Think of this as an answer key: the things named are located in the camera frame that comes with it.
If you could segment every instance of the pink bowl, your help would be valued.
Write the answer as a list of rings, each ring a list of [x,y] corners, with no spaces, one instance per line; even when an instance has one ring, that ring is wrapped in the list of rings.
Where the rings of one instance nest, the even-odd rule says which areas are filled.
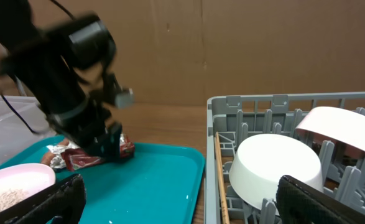
[[[319,144],[323,140],[346,143],[346,155],[355,159],[365,152],[365,116],[359,113],[320,106],[312,109],[296,129],[299,134],[313,132]]]
[[[0,187],[22,189],[30,197],[55,183],[55,173],[43,164],[21,164],[0,170]]]

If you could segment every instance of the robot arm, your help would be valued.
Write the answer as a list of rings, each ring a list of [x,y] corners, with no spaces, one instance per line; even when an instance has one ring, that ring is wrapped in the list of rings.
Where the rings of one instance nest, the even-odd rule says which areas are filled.
[[[119,86],[107,68],[116,45],[99,17],[88,14],[45,32],[30,20],[26,0],[0,0],[0,43],[10,52],[0,61],[0,76],[17,77],[40,103],[51,128],[92,156],[116,159],[121,125],[106,127],[109,110],[102,102],[121,107],[132,103],[131,90]],[[86,94],[86,84],[74,68],[101,63],[102,89]]]

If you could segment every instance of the snack wrapper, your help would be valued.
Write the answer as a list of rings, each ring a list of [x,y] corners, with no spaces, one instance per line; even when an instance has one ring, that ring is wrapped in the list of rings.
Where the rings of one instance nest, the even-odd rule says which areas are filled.
[[[95,166],[105,162],[105,159],[98,156],[88,155],[82,148],[75,143],[69,142],[67,146],[47,146],[55,157],[51,160],[50,167],[53,169],[67,168],[75,171],[84,167]],[[127,135],[120,135],[119,158],[127,159],[132,157],[135,152],[135,145],[130,141]]]

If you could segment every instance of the gray dish rack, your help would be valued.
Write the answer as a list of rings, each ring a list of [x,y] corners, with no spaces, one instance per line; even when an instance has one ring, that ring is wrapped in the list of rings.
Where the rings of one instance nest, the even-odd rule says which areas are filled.
[[[219,132],[222,156],[233,157],[243,140],[262,133],[283,134],[312,147],[313,136],[311,134],[299,136],[295,132],[295,127],[312,108],[319,105],[319,102],[328,100],[337,102],[335,105],[337,107],[345,108],[349,101],[365,100],[365,92],[216,96],[207,101],[206,224],[221,223],[214,154],[215,133]],[[261,103],[264,101],[270,102],[270,106],[262,110]],[[296,102],[304,101],[310,103],[306,109],[291,107],[296,105]],[[245,111],[243,107],[245,103],[254,105],[253,109]],[[365,116],[365,105],[356,107],[354,111]],[[333,189],[324,187],[324,193],[365,214],[365,155],[358,160],[352,160],[352,165],[345,166],[343,160],[347,158],[344,156],[344,145],[324,141],[320,147],[319,158],[324,183],[326,178],[339,183],[339,186]],[[225,182],[229,182],[231,164],[232,162],[223,164]],[[261,211],[246,204],[231,186],[226,188],[226,198],[229,217],[232,220],[249,223],[249,219],[252,219],[253,223],[259,224],[282,223],[275,216],[272,198],[264,198]]]

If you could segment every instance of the cardboard wall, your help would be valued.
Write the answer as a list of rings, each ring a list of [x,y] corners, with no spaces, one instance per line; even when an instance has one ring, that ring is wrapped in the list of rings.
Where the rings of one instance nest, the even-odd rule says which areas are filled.
[[[138,102],[365,90],[365,1],[60,2],[99,14],[118,45],[113,70]],[[67,19],[48,0],[30,3],[38,26]]]

